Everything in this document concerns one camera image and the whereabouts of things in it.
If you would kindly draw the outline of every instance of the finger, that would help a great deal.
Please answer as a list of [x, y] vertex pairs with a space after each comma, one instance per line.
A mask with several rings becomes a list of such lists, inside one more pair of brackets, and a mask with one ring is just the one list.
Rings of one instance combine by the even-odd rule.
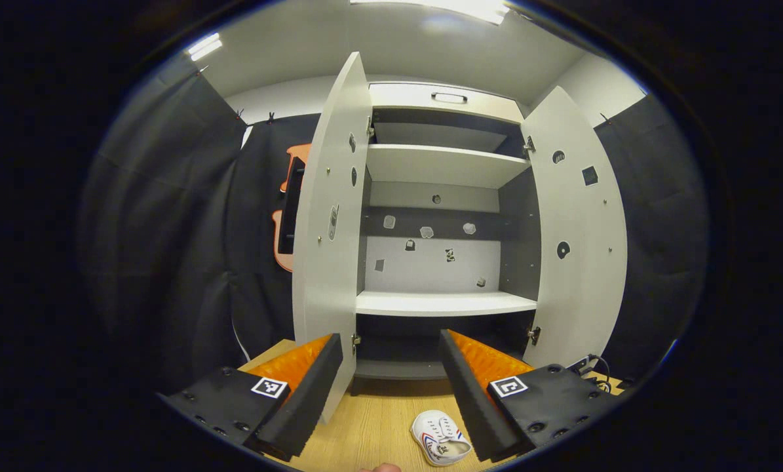
[[393, 463], [380, 463], [373, 472], [401, 472], [401, 470]]

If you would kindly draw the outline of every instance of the white cabinet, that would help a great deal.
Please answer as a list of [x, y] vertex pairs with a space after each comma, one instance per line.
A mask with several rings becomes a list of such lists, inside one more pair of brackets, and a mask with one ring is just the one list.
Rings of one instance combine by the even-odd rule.
[[[555, 164], [558, 150], [565, 159]], [[589, 167], [598, 182], [587, 186]], [[517, 238], [534, 239], [541, 259], [505, 253]], [[561, 241], [571, 248], [564, 258]], [[600, 353], [625, 267], [612, 169], [562, 89], [523, 120], [514, 101], [481, 90], [368, 84], [359, 54], [347, 59], [313, 137], [296, 216], [296, 341], [329, 332], [343, 340], [322, 421], [354, 376], [444, 376], [440, 328], [532, 365]], [[528, 290], [516, 290], [517, 277]], [[532, 320], [542, 328], [536, 346], [526, 337]], [[355, 334], [362, 343], [353, 347]]]

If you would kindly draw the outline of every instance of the orange object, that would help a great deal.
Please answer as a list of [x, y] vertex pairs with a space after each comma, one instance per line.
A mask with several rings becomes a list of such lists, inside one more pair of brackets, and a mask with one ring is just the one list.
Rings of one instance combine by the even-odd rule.
[[289, 383], [290, 394], [284, 402], [289, 401], [331, 336], [332, 334], [328, 334], [318, 340], [310, 341], [304, 346], [296, 347], [271, 359], [271, 361], [263, 362], [263, 364], [247, 370], [247, 373]]
[[[287, 147], [286, 152], [289, 155], [289, 165], [286, 167], [287, 169], [287, 180], [289, 179], [289, 173], [292, 171], [292, 161], [295, 161], [295, 159], [301, 159], [301, 161], [304, 164], [307, 164], [307, 158], [310, 156], [310, 144], [298, 144], [298, 146], [292, 146]], [[286, 182], [287, 180], [284, 180], [284, 182], [280, 185], [280, 191], [286, 192]]]
[[[298, 144], [298, 146], [287, 147], [286, 152], [289, 153], [289, 167], [286, 168], [286, 180], [280, 185], [280, 191], [286, 193], [286, 184], [289, 182], [289, 175], [292, 173], [292, 163], [295, 159], [299, 159], [305, 165], [307, 164], [307, 158], [310, 156], [311, 144]], [[272, 221], [275, 222], [275, 261], [278, 266], [282, 267], [284, 271], [292, 272], [292, 254], [278, 253], [278, 244], [280, 244], [280, 219], [283, 216], [283, 210], [277, 210], [272, 213]]]
[[292, 272], [292, 262], [294, 259], [292, 254], [278, 253], [278, 245], [280, 245], [280, 217], [284, 214], [283, 210], [275, 210], [272, 213], [272, 221], [275, 222], [275, 262], [278, 266], [282, 267], [284, 271]]
[[448, 329], [448, 331], [464, 356], [464, 361], [470, 366], [473, 376], [478, 380], [478, 385], [481, 385], [481, 388], [487, 395], [487, 399], [490, 400], [490, 403], [493, 403], [493, 406], [496, 406], [496, 402], [493, 401], [490, 393], [487, 392], [487, 385], [490, 382], [505, 379], [505, 377], [519, 376], [519, 374], [525, 374], [534, 370], [533, 367], [525, 362], [517, 361], [517, 359], [493, 349], [487, 344], [479, 343], [479, 341], [473, 340], [473, 338], [467, 338], [467, 336], [458, 334], [452, 331], [452, 329]]

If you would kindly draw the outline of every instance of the drawer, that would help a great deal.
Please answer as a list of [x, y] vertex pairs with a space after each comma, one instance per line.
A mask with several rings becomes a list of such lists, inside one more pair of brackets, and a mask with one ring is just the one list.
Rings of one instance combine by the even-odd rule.
[[368, 90], [374, 108], [454, 111], [509, 123], [523, 121], [515, 101], [490, 93], [421, 83], [374, 83]]

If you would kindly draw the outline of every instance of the ceiling light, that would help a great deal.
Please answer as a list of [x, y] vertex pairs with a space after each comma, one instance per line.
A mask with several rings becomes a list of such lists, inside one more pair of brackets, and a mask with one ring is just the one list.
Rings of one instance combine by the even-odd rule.
[[193, 54], [196, 54], [197, 51], [204, 49], [206, 45], [212, 44], [214, 41], [216, 41], [219, 38], [220, 38], [220, 33], [214, 33], [213, 35], [208, 36], [205, 39], [199, 41], [197, 44], [191, 46], [190, 49], [187, 50], [187, 53], [192, 56]]
[[206, 45], [205, 47], [201, 48], [200, 50], [196, 51], [193, 54], [190, 54], [191, 60], [200, 60], [202, 57], [205, 57], [205, 54], [209, 54], [217, 50], [221, 45], [223, 45], [223, 42], [221, 42], [219, 39], [212, 42], [209, 45]]
[[408, 3], [436, 9], [451, 10], [492, 24], [502, 24], [508, 7], [502, 0], [350, 0], [350, 3]]

